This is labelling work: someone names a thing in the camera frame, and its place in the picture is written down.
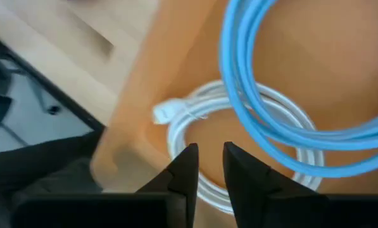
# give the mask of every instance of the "gray floor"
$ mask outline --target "gray floor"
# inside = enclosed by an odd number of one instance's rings
[[[91,131],[86,124],[46,91],[42,91],[46,105],[58,105],[61,107],[61,111],[57,115],[44,112],[37,96],[33,93],[32,85],[39,86],[27,75],[13,75],[8,93],[9,97],[13,99],[13,104],[3,121],[5,126],[9,127],[27,144],[33,145],[55,139],[80,136]],[[14,137],[0,127],[0,152],[21,147],[22,145]]]

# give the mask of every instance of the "light blue cord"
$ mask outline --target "light blue cord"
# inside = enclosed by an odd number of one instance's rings
[[[251,137],[284,166],[319,177],[350,177],[378,168],[378,155],[342,167],[315,167],[296,161],[268,138],[301,148],[354,151],[378,148],[378,117],[359,127],[333,132],[299,129],[275,120],[263,104],[253,75],[256,33],[275,0],[231,0],[220,40],[220,71],[235,112]],[[263,122],[244,106],[245,99]]]

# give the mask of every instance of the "white cord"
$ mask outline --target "white cord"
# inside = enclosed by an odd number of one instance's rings
[[[258,84],[258,88],[272,115],[287,124],[315,130],[314,124],[307,114],[290,99],[265,85]],[[169,99],[156,105],[153,108],[154,123],[169,124],[167,143],[171,159],[176,158],[186,148],[184,135],[192,122],[204,119],[208,114],[215,111],[230,108],[232,106],[221,80],[197,88],[185,99]],[[321,150],[296,148],[296,151],[297,159],[300,162],[324,166],[324,154]],[[295,173],[293,180],[316,190],[322,178]],[[198,196],[225,213],[234,213],[227,190],[212,183],[202,173],[199,173]]]

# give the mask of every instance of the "cable coil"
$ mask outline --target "cable coil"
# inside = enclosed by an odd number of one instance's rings
[[[262,91],[255,84],[253,50],[260,24],[274,4],[274,0],[231,0],[225,12],[220,38],[220,71],[229,100],[241,123],[271,157],[296,172],[338,178],[377,169],[378,155],[342,167],[319,167],[291,158],[268,140],[272,138],[289,146],[322,150],[378,148],[378,117],[352,129],[323,132],[283,123],[268,110],[260,95]],[[261,122],[248,110],[247,105],[260,117]]]
[[[258,84],[257,87],[261,92],[263,102],[276,118],[295,127],[315,129],[308,116],[291,100],[264,85]],[[231,108],[221,80],[197,88],[185,99],[169,99],[156,105],[153,108],[154,122],[169,124],[167,143],[171,159],[176,158],[186,148],[184,135],[191,123],[204,119],[215,111]],[[317,166],[324,165],[324,154],[321,150],[296,148],[296,152],[300,162]],[[312,190],[316,190],[321,182],[320,177],[301,173],[295,173],[293,180]],[[198,196],[215,208],[233,214],[227,190],[212,183],[202,173],[199,174]]]

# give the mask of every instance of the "dark fabric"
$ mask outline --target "dark fabric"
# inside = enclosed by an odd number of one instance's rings
[[[17,191],[77,158],[91,157],[99,138],[90,133],[0,153],[0,194]]]
[[[0,228],[13,206],[35,194],[99,193],[89,170],[100,134],[45,142],[0,153]]]
[[[38,179],[33,184],[17,191],[12,197],[16,207],[35,195],[45,194],[94,194],[101,193],[90,173],[90,159],[79,158],[65,168]]]

